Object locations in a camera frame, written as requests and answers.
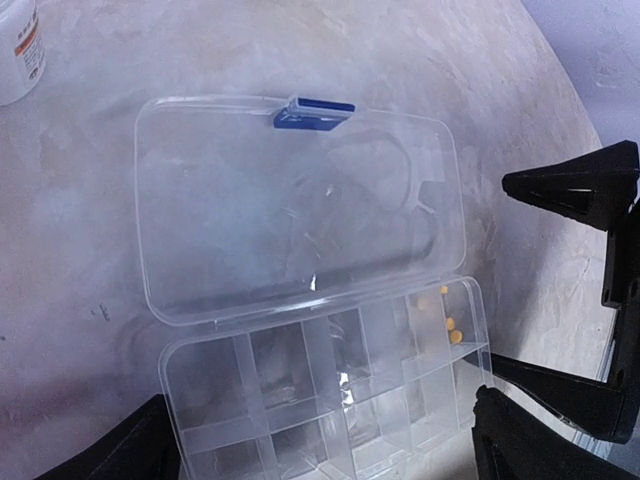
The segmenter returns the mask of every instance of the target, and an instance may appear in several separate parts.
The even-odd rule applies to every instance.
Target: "blue latch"
[[[273,119],[275,128],[331,131],[356,111],[350,103],[294,98]]]

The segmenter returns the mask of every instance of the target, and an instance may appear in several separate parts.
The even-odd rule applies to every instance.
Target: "black clamp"
[[[637,144],[510,173],[512,198],[606,231],[602,305],[617,310],[609,376],[599,382],[492,354],[493,373],[594,438],[626,443],[640,410],[640,206]]]

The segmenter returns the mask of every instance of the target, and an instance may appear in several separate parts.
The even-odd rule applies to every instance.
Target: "clear plastic organizer box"
[[[442,123],[305,99],[150,102],[147,302],[193,480],[368,479],[471,425],[491,384]]]

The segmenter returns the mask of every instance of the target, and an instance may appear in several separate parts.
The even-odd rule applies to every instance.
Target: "plastic compartment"
[[[172,325],[234,321],[452,271],[465,251],[455,148],[428,118],[358,107],[281,130],[286,99],[168,98],[136,122],[147,301]]]
[[[373,478],[455,434],[490,366],[476,283],[442,287],[168,347],[161,377],[192,478]]]

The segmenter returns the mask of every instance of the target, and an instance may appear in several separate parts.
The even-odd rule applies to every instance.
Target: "white bottle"
[[[0,0],[0,105],[29,93],[44,66],[35,0]]]

